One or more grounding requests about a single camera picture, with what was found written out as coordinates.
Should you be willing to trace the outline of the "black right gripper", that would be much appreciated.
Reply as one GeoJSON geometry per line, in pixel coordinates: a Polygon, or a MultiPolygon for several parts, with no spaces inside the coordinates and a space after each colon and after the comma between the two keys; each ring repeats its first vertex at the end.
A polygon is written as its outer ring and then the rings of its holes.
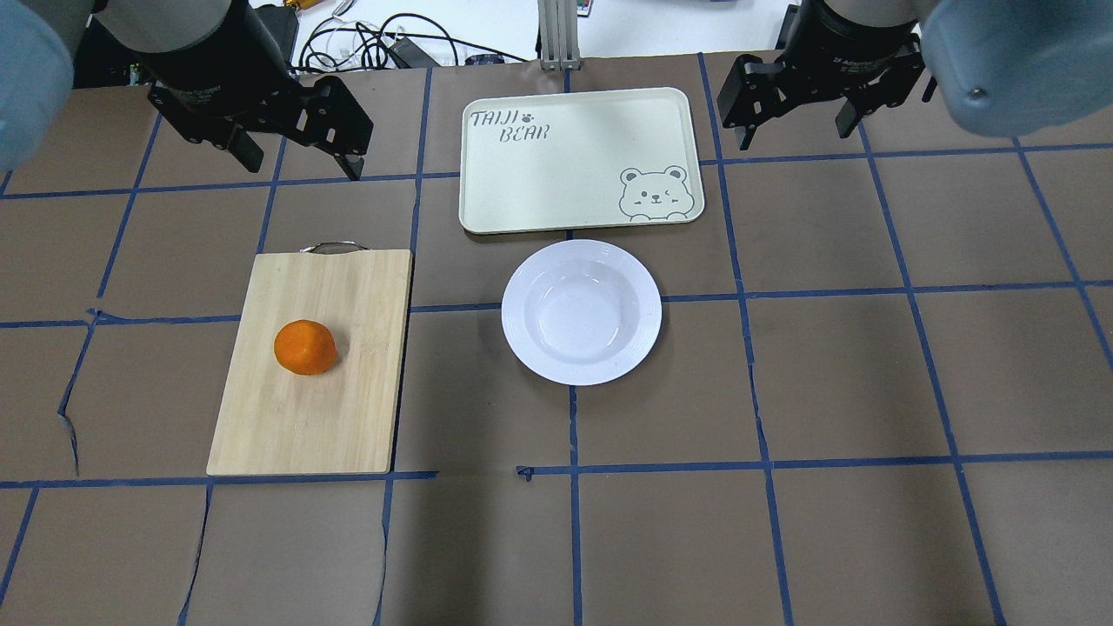
{"type": "Polygon", "coordinates": [[[756,127],[784,117],[805,104],[843,100],[836,115],[839,138],[848,138],[858,124],[881,108],[906,102],[923,74],[917,39],[898,45],[895,53],[877,63],[840,58],[827,50],[804,49],[802,58],[785,51],[771,63],[755,53],[735,58],[716,96],[721,127],[735,130],[740,151],[750,148],[756,127]]]}

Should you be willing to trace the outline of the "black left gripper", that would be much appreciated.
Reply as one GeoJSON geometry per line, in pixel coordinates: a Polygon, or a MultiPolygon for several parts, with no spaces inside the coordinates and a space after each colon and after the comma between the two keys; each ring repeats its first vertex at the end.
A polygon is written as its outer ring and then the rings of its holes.
{"type": "Polygon", "coordinates": [[[206,102],[187,102],[186,94],[155,84],[148,99],[184,139],[228,148],[247,172],[262,170],[265,157],[247,133],[270,133],[337,156],[344,175],[361,179],[374,124],[338,77],[319,77],[316,84],[289,77],[239,102],[218,102],[229,94],[210,89],[206,102]]]}

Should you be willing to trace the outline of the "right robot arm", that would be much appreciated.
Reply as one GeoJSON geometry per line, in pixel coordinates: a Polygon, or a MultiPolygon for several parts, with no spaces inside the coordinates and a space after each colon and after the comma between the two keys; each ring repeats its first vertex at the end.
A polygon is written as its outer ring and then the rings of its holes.
{"type": "Polygon", "coordinates": [[[843,138],[866,117],[939,94],[962,130],[1017,137],[1074,123],[1112,99],[1109,1],[802,1],[779,55],[736,57],[716,99],[740,150],[764,123],[841,102],[843,138]]]}

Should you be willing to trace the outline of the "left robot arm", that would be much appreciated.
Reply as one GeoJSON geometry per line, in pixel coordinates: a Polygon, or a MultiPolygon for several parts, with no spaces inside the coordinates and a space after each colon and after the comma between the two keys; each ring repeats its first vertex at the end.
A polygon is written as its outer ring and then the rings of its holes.
{"type": "Polygon", "coordinates": [[[210,143],[252,173],[254,133],[317,148],[357,180],[374,124],[334,76],[299,84],[246,1],[4,1],[1,163],[23,166],[67,102],[75,55],[99,23],[154,79],[148,99],[190,143],[210,143]]]}

